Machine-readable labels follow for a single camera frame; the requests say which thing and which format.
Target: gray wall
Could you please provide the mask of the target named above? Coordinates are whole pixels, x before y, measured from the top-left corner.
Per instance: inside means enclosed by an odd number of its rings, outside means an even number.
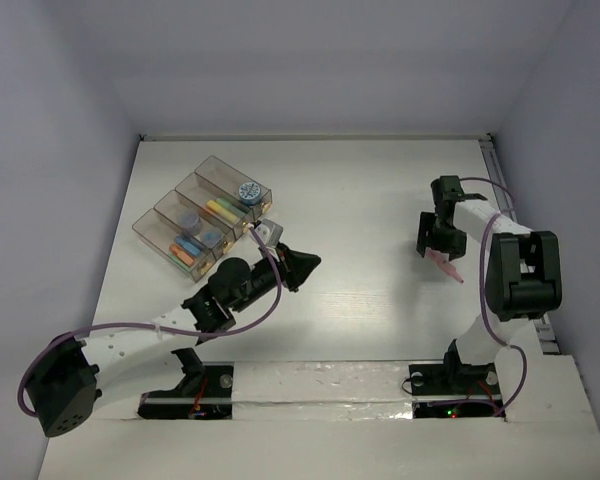
[[[600,0],[576,2],[497,146],[520,218],[560,237],[564,301],[552,323],[600,425]]]
[[[49,0],[143,133],[484,133],[569,0]]]
[[[0,479],[37,476],[46,443],[16,406],[19,376],[91,322],[137,145],[66,45],[35,2],[0,0]]]

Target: white table surface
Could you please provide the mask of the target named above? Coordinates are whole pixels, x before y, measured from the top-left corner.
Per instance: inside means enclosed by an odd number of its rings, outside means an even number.
[[[94,323],[147,321],[197,285],[147,247],[132,224],[209,155],[273,191],[269,218],[290,248],[322,264],[285,291],[257,329],[201,346],[204,361],[439,359],[478,311],[478,246],[457,262],[463,285],[415,252],[420,212],[440,175],[487,176],[477,141],[142,142]],[[489,185],[469,191],[494,200]],[[259,259],[240,239],[230,255]],[[236,316],[254,320],[270,293]]]
[[[457,262],[465,277],[459,285],[418,257],[414,242],[420,212],[432,208],[434,178],[486,176],[477,142],[145,142],[95,323],[150,320],[199,288],[145,246],[131,225],[211,154],[270,187],[270,218],[285,227],[283,241],[323,263],[299,293],[283,296],[267,322],[199,348],[203,360],[439,359],[475,318],[477,244],[469,241]],[[494,200],[487,185],[468,190]],[[246,238],[231,254],[258,259]],[[272,296],[240,314],[239,324],[266,310]],[[571,380],[563,390],[582,404],[575,420],[92,418],[49,442],[40,479],[598,480],[600,435],[575,367],[567,370]],[[562,395],[563,406],[573,403],[558,390],[552,395]]]

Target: red wire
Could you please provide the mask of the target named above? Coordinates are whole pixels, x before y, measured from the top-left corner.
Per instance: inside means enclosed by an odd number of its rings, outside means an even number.
[[[193,408],[191,408],[191,411],[189,412],[189,416],[191,416],[194,413],[198,412],[198,410],[199,410],[199,402],[200,402],[200,399],[202,398],[202,396],[204,395],[204,389],[206,388],[208,381],[209,381],[209,379],[205,378],[204,382],[202,382],[202,388],[200,388],[200,391],[198,392],[198,394],[196,395],[195,400],[193,401]]]
[[[493,404],[493,411],[497,412],[498,406],[496,405],[496,402],[493,399],[493,394],[491,393],[491,389],[482,380],[478,381],[478,385],[480,385],[480,388],[482,388],[487,393],[487,395],[489,396],[489,400],[491,400],[491,403]]]

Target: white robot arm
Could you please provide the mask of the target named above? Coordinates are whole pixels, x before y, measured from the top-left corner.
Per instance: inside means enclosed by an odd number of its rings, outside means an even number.
[[[413,392],[466,394],[493,371],[496,354],[519,328],[560,306],[558,239],[501,215],[482,195],[465,193],[456,176],[434,180],[431,189],[435,213],[421,214],[420,255],[430,248],[448,254],[449,260],[459,258],[465,254],[467,236],[481,244],[481,260],[487,251],[490,255],[480,285],[483,311],[451,343],[442,365],[411,369],[424,377],[419,383],[429,383],[420,392],[423,385],[414,385]]]
[[[193,347],[258,325],[275,309],[283,286],[297,292],[320,264],[320,257],[279,242],[281,232],[282,227],[271,221],[258,222],[252,234],[262,260],[251,266],[240,258],[224,260],[193,297],[152,322],[95,325],[53,340],[23,376],[18,389],[20,408],[38,418],[46,436],[63,435],[95,409],[131,393],[140,396],[169,387],[151,375],[151,368],[159,362],[173,363],[168,360],[174,355],[182,364],[184,378],[167,392],[195,396],[204,389],[213,367],[203,365]],[[260,319],[231,329],[236,324],[232,311],[244,310],[274,288],[276,299]],[[97,330],[107,331],[75,338]],[[24,403],[25,391],[33,410]]]

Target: clear plastic container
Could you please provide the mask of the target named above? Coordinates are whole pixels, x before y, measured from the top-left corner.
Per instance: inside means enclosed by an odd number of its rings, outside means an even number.
[[[229,194],[232,204],[247,207],[258,219],[271,207],[271,190],[213,155],[196,168],[195,174]]]
[[[140,235],[144,243],[196,282],[216,262],[213,252],[199,243],[191,242],[193,246],[189,246],[190,249],[195,248],[198,250],[197,255],[187,253],[186,250],[176,243],[176,238],[182,237],[182,229],[157,210],[149,210],[140,220],[133,224],[132,228]],[[178,255],[174,254],[174,250],[178,251],[181,256],[178,257]]]
[[[180,182],[176,186],[176,192],[200,205],[205,213],[230,227],[236,239],[242,236],[249,223],[255,221],[252,210],[195,173]]]
[[[211,156],[133,230],[197,282],[269,209],[271,198],[264,185]]]
[[[236,241],[233,229],[175,190],[153,208],[175,223],[196,247],[210,249],[216,260],[229,252]]]

